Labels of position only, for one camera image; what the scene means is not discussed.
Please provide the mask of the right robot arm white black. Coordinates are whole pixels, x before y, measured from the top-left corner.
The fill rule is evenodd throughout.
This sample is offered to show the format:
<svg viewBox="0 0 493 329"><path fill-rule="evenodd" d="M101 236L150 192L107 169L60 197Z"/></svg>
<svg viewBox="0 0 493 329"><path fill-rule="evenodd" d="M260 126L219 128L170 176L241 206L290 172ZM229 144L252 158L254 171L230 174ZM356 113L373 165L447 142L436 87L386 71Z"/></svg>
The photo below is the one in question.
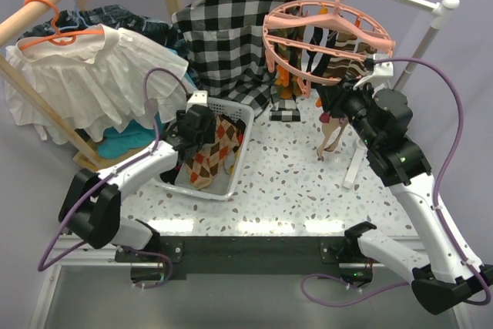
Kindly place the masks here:
<svg viewBox="0 0 493 329"><path fill-rule="evenodd" d="M344 232L348 260L382 263L411 285L420 305L441 314L467 303L492 285L492 266L467 247L440 201L437 180L421 148L407 136L413 112L405 95L375 91L354 80L316 86L320 105L332 121L346 119L367 149L370 168L402 205L423 243L423 254L391 239L370 222Z"/></svg>

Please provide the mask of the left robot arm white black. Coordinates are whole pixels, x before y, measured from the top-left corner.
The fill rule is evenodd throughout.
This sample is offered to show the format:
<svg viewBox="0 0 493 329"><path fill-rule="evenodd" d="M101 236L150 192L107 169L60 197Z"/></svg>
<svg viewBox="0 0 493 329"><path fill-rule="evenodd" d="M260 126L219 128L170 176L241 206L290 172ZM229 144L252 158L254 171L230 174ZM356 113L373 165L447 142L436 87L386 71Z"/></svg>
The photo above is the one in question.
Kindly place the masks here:
<svg viewBox="0 0 493 329"><path fill-rule="evenodd" d="M121 216L122 201L154 176L175 169L212 143L214 112L194 105L145 149L118 165L97 172L81 170L73 178L59 213L63 230L95 249L108 244L130 247L142 261L159 254L156 232L144 222Z"/></svg>

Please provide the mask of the pink round clip hanger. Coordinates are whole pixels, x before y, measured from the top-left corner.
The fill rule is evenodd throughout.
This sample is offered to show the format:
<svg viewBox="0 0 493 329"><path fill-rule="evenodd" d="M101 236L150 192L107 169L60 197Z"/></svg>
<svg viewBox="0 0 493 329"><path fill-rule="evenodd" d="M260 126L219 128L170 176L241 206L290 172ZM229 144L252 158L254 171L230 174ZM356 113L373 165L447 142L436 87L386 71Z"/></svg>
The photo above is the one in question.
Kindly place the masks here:
<svg viewBox="0 0 493 329"><path fill-rule="evenodd" d="M263 44L267 68L275 73L277 65L297 76L301 96L309 96L317 84L335 85L342 79L324 78L331 56L364 61L364 55L334 49L337 34L355 35L386 57L392 56L395 42L383 26L369 15L344 5L344 0L302 0L288 2L271 11L263 20ZM304 39L298 42L273 34L273 30L305 27ZM302 49L301 68L291 66L276 52L276 44Z"/></svg>

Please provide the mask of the argyle orange brown sock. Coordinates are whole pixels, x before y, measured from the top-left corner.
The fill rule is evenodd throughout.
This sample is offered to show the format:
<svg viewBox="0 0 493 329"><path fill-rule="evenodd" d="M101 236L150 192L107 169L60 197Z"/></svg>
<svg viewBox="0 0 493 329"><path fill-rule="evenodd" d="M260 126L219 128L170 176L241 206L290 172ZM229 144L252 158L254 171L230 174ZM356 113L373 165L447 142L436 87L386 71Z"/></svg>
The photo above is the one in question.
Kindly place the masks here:
<svg viewBox="0 0 493 329"><path fill-rule="evenodd" d="M221 170L225 170L226 161L236 159L234 154L240 148L240 134L237 126L225 116L216 117L216 130L212 144L204 144L192 159L186 162L186 173L192 186L202 190L209 186Z"/></svg>

